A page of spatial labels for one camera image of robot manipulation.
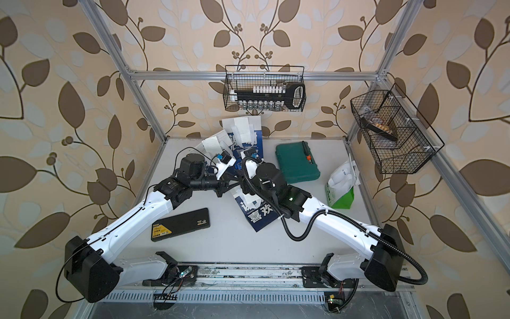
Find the green packaging bag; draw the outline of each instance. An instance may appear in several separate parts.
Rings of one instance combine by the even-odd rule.
[[[354,201],[354,186],[359,185],[356,162],[349,159],[338,167],[326,184],[327,204],[331,208],[350,209]]]

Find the black wire basket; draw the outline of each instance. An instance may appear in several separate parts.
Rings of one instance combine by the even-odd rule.
[[[225,110],[302,112],[307,99],[303,66],[226,65]]]
[[[351,99],[351,110],[381,174],[414,174],[444,146],[444,141],[411,100],[416,114],[404,110],[398,100],[401,90],[394,88]],[[417,122],[431,128],[437,141],[429,141]]]

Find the vent grille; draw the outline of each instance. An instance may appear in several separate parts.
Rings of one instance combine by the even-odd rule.
[[[114,290],[101,302],[150,303],[154,294],[162,289],[140,291],[138,289]],[[323,304],[324,293],[319,291],[241,291],[241,290],[183,290],[177,293],[177,302],[195,304]]]

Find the black cable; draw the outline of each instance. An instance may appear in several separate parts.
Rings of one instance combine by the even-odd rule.
[[[200,154],[202,154],[205,158],[207,158],[208,160],[212,161],[212,159],[210,159],[209,157],[205,156],[204,153],[202,153],[201,151],[197,150],[196,148],[193,148],[191,146],[188,146],[187,148],[183,148],[182,150],[179,151],[179,153],[177,153],[177,155],[175,156],[175,163],[173,164],[173,171],[172,171],[172,174],[173,172],[175,172],[175,168],[177,167],[177,157],[179,157],[179,154],[184,151],[184,150],[187,150],[187,149],[194,149],[195,151],[199,152]]]
[[[349,297],[347,297],[347,299],[344,301],[344,304],[341,305],[340,307],[337,307],[338,312],[342,311],[342,309],[344,309],[347,306],[347,304],[352,300],[352,297],[354,297],[354,293],[356,292],[356,289],[358,288],[359,282],[360,282],[360,280],[357,278],[354,280],[354,287],[352,288],[352,292],[349,295]]]
[[[85,299],[85,297],[83,298],[80,298],[80,299],[76,299],[76,300],[71,300],[71,301],[68,301],[68,300],[63,300],[62,298],[60,298],[59,296],[59,281],[60,281],[60,276],[62,275],[62,272],[64,271],[64,268],[65,268],[65,265],[67,265],[67,263],[69,262],[69,260],[71,260],[77,253],[79,253],[80,251],[82,251],[83,249],[89,247],[90,245],[92,245],[93,243],[95,243],[96,241],[99,241],[101,239],[98,238],[96,239],[95,241],[91,242],[90,244],[87,244],[85,247],[82,247],[80,249],[78,249],[74,254],[71,255],[71,257],[67,258],[67,260],[64,262],[64,264],[62,265],[62,268],[60,268],[60,271],[59,271],[59,275],[57,276],[57,282],[55,284],[55,295],[57,295],[57,299],[60,300],[61,302],[63,303],[73,303],[73,302],[76,302],[76,301],[80,301],[80,300],[83,300]]]
[[[386,246],[386,247],[390,248],[391,250],[393,250],[397,255],[399,255],[400,257],[403,257],[411,265],[413,265],[413,267],[416,268],[416,270],[421,275],[420,279],[411,279],[411,278],[406,278],[406,277],[399,276],[398,280],[400,280],[402,282],[405,282],[405,283],[408,283],[408,284],[412,284],[412,285],[424,285],[425,283],[427,283],[427,281],[428,281],[427,272],[410,255],[408,255],[407,253],[401,251],[397,246],[395,246],[395,245],[389,243],[388,241],[382,239],[381,237],[379,237],[378,235],[374,234],[373,232],[367,231],[367,229],[365,227],[363,227],[361,224],[357,223],[355,220],[353,220],[350,217],[345,216],[344,214],[341,214],[339,212],[336,212],[336,211],[333,211],[333,210],[325,210],[325,209],[321,209],[321,210],[315,212],[313,214],[312,218],[310,218],[310,221],[308,222],[307,228],[305,229],[304,233],[301,236],[299,236],[299,237],[294,236],[290,232],[289,227],[287,226],[287,221],[283,217],[283,213],[280,211],[279,207],[272,200],[270,200],[269,198],[265,197],[264,194],[262,194],[262,192],[257,187],[255,187],[254,183],[249,178],[248,170],[246,169],[246,161],[248,159],[252,160],[252,161],[255,161],[254,159],[252,159],[250,157],[245,157],[242,160],[242,162],[241,162],[241,171],[243,173],[244,179],[246,180],[246,183],[248,184],[250,189],[255,194],[257,194],[263,201],[268,203],[271,206],[271,208],[273,208],[274,211],[278,213],[278,215],[280,216],[280,219],[282,220],[282,224],[284,226],[284,230],[285,230],[286,234],[292,240],[294,240],[294,241],[302,241],[302,240],[304,240],[308,236],[308,234],[310,233],[310,230],[312,229],[312,225],[313,225],[314,221],[317,219],[317,217],[319,217],[320,215],[323,215],[323,214],[330,214],[330,215],[333,215],[333,216],[336,216],[338,218],[341,218],[341,219],[345,220],[346,222],[348,222],[348,223],[352,224],[353,226],[355,226],[356,228],[358,228],[360,232],[365,233],[367,236],[372,237],[373,239],[375,239],[378,242],[382,243],[384,246]]]

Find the work surface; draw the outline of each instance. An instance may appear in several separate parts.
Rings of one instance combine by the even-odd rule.
[[[196,146],[199,139],[170,139],[156,168],[150,184],[157,184],[172,174],[176,154],[187,146]],[[275,148],[281,143],[301,140],[264,139],[264,161],[278,167]],[[341,140],[307,140],[321,172],[319,179],[294,184],[327,203],[324,187],[329,175],[347,158]],[[181,161],[182,152],[177,160]],[[240,263],[321,263],[328,253],[353,253],[345,243],[318,228],[312,228],[308,237],[294,242],[285,233],[279,219],[259,232],[255,232],[228,192],[217,198],[213,191],[196,191],[193,196],[165,217],[182,214],[200,208],[209,208],[211,226],[181,236],[152,242],[151,229],[143,231],[123,251],[121,258],[137,258],[165,251],[179,262],[240,262]],[[354,188],[351,209],[340,212],[361,222],[370,223],[358,186]],[[301,235],[304,223],[287,221],[294,235]]]

